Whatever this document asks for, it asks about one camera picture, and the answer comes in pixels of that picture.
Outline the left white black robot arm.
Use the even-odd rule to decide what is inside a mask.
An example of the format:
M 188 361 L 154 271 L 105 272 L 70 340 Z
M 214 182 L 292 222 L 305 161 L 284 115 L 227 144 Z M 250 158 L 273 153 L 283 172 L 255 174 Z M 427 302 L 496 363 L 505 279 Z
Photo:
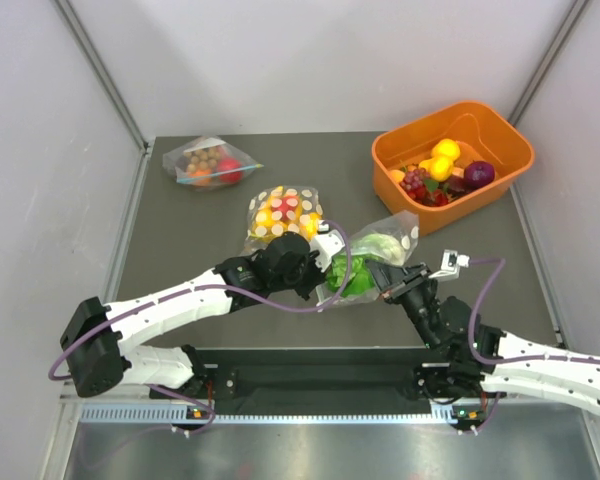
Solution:
M 82 301 L 60 338 L 78 396 L 95 397 L 123 384 L 200 394 L 207 374 L 195 349 L 155 348 L 148 341 L 201 319 L 262 304 L 273 293 L 293 290 L 307 299 L 342 246 L 335 233 L 306 240 L 287 232 L 263 249 L 229 258 L 160 292 L 109 304 L 97 297 Z

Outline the polka dot bag with vegetables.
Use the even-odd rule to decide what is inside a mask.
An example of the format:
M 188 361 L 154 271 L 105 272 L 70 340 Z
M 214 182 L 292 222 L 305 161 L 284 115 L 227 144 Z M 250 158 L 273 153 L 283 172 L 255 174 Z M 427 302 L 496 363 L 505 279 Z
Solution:
M 366 260 L 404 267 L 419 238 L 419 217 L 406 210 L 368 224 L 351 236 L 351 270 L 341 295 L 331 308 L 370 303 L 379 296 Z

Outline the fake red onion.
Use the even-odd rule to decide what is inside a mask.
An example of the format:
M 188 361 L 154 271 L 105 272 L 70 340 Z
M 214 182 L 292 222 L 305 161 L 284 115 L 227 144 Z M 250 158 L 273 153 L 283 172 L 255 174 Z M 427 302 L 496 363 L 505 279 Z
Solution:
M 463 179 L 471 189 L 483 188 L 495 180 L 495 168 L 486 161 L 474 161 L 464 168 Z

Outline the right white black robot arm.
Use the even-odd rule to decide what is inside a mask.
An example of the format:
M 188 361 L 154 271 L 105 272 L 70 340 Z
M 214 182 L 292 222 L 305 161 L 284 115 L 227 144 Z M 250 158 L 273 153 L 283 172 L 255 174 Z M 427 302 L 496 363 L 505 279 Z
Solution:
M 440 281 L 455 279 L 461 269 L 479 263 L 448 251 L 436 272 L 424 264 L 397 267 L 369 260 L 366 266 L 381 298 L 401 306 L 425 347 L 443 356 L 443 395 L 522 394 L 600 417 L 600 356 L 536 343 L 482 324 L 480 307 L 489 283 L 473 305 L 454 296 L 438 298 Z

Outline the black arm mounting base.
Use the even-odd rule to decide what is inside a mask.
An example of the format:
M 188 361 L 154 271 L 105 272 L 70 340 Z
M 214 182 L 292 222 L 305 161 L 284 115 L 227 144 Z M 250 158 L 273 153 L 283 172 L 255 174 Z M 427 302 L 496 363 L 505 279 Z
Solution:
M 178 393 L 212 400 L 220 414 L 421 413 L 442 393 L 447 364 L 425 348 L 202 349 L 205 367 Z

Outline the fake green lettuce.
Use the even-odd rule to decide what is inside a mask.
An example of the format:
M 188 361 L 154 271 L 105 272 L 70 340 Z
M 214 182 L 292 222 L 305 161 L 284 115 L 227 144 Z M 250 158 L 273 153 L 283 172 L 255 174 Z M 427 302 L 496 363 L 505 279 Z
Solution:
M 375 284 L 365 266 L 367 259 L 400 267 L 404 264 L 407 253 L 408 250 L 401 242 L 388 234 L 371 233 L 353 240 L 351 271 L 341 297 L 359 297 L 374 290 Z M 342 252 L 332 259 L 326 274 L 325 287 L 331 292 L 336 292 L 343 283 L 346 270 L 347 257 L 346 253 Z

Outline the polka dot bag with fruit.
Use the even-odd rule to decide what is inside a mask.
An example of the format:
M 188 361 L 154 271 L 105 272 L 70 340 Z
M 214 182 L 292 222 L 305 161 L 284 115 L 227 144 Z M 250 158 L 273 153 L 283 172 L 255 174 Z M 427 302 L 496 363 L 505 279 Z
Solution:
M 243 254 L 265 248 L 284 233 L 310 241 L 323 219 L 319 192 L 313 187 L 287 186 L 265 189 L 249 202 Z

